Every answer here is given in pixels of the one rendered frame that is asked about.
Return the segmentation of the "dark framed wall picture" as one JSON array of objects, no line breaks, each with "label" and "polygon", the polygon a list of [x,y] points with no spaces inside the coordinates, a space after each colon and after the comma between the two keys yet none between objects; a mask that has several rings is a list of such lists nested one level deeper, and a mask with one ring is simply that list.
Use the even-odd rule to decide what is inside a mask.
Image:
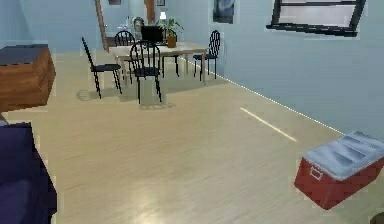
[{"label": "dark framed wall picture", "polygon": [[214,0],[213,21],[232,24],[235,0]]}]

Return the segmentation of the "red cooler box grey lid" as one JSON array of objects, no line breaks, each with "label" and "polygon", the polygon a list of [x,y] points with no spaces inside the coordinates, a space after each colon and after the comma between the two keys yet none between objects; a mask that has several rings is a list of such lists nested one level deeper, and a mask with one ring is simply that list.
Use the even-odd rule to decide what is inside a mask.
[{"label": "red cooler box grey lid", "polygon": [[361,131],[307,151],[294,186],[329,210],[372,183],[384,167],[384,142]]}]

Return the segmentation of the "black metal dining chair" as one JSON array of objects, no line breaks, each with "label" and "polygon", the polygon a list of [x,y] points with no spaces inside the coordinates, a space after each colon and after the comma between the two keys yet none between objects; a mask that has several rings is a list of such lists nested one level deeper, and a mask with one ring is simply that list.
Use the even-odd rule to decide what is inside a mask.
[{"label": "black metal dining chair", "polygon": [[130,46],[133,45],[136,40],[132,33],[122,30],[115,35],[114,42],[116,46]]},{"label": "black metal dining chair", "polygon": [[195,62],[194,66],[197,66],[197,62],[200,61],[200,65],[203,65],[206,62],[207,69],[210,69],[210,61],[214,61],[214,78],[217,78],[217,59],[220,51],[220,32],[218,30],[213,30],[210,34],[209,44],[208,44],[208,53],[205,58],[201,54],[195,54],[193,56]]},{"label": "black metal dining chair", "polygon": [[98,93],[99,98],[102,98],[101,89],[100,89],[100,82],[99,82],[99,77],[98,77],[99,73],[111,72],[113,74],[114,83],[115,83],[117,90],[119,92],[122,92],[121,84],[120,84],[120,78],[118,75],[118,71],[121,69],[121,66],[119,64],[95,65],[85,38],[82,37],[81,41],[82,41],[83,47],[85,49],[89,64],[90,64],[90,71],[93,73],[95,88],[96,88],[96,91]]},{"label": "black metal dining chair", "polygon": [[162,101],[159,81],[160,56],[161,51],[155,42],[141,40],[131,46],[130,58],[133,64],[133,74],[137,80],[137,87],[140,87],[141,78],[153,77],[159,101]]}]

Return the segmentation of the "black laptop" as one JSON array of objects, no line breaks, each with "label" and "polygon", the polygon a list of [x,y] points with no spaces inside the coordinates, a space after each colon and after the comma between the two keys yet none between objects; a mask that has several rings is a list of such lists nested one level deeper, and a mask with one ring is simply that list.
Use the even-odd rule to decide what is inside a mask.
[{"label": "black laptop", "polygon": [[155,43],[163,43],[163,28],[160,26],[143,26],[141,28],[142,39]]}]

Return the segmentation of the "green plant in brown pot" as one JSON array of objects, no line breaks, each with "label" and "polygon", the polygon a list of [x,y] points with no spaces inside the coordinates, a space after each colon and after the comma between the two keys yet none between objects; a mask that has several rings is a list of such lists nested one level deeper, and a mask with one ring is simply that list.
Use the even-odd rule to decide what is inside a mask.
[{"label": "green plant in brown pot", "polygon": [[184,30],[184,27],[181,26],[175,19],[160,19],[157,22],[157,25],[164,31],[167,47],[175,48],[177,42],[177,30]]}]

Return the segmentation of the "black framed window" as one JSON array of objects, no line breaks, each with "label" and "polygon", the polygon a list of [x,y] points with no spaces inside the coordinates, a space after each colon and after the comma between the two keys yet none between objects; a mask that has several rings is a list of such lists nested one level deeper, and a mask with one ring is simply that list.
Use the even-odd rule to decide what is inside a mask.
[{"label": "black framed window", "polygon": [[366,0],[274,0],[267,29],[356,37]]}]

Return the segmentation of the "pale wooden dining table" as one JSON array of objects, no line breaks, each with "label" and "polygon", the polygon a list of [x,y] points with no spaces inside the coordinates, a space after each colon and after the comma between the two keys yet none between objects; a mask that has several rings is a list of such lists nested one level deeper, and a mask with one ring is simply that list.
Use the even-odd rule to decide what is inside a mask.
[{"label": "pale wooden dining table", "polygon": [[[175,48],[168,48],[166,45],[156,45],[161,51],[160,75],[162,74],[163,70],[163,57],[190,54],[202,54],[203,56],[206,56],[206,52],[208,50],[208,48],[203,45],[190,42],[177,42]],[[131,81],[133,78],[136,78],[133,74],[133,64],[130,58],[131,46],[132,45],[109,48],[109,52],[114,56],[116,62],[122,67],[122,76],[124,77],[125,81]]]}]

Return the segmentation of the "brown wooden room door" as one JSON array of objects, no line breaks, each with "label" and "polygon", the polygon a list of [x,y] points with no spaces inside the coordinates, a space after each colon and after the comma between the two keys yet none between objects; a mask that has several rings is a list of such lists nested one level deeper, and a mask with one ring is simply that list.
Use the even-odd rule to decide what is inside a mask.
[{"label": "brown wooden room door", "polygon": [[96,15],[97,15],[97,20],[99,24],[99,30],[100,30],[100,36],[103,44],[103,49],[108,52],[109,47],[108,47],[108,41],[107,41],[106,32],[105,32],[105,24],[104,24],[104,19],[102,14],[102,7],[100,3],[101,1],[94,0],[94,2],[95,2]]}]

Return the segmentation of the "dark blue sofa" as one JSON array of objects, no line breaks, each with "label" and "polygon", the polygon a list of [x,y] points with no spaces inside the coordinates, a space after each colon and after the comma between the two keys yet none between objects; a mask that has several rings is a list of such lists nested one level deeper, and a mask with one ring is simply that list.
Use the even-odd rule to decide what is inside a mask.
[{"label": "dark blue sofa", "polygon": [[30,122],[0,122],[0,224],[51,224],[57,193]]}]

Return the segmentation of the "brown wooden chest dark top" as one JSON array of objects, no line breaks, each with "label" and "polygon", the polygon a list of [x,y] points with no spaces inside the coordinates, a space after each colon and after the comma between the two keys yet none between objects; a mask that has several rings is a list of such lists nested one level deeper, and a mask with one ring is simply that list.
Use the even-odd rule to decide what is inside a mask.
[{"label": "brown wooden chest dark top", "polygon": [[55,76],[47,44],[0,49],[0,112],[45,106]]}]

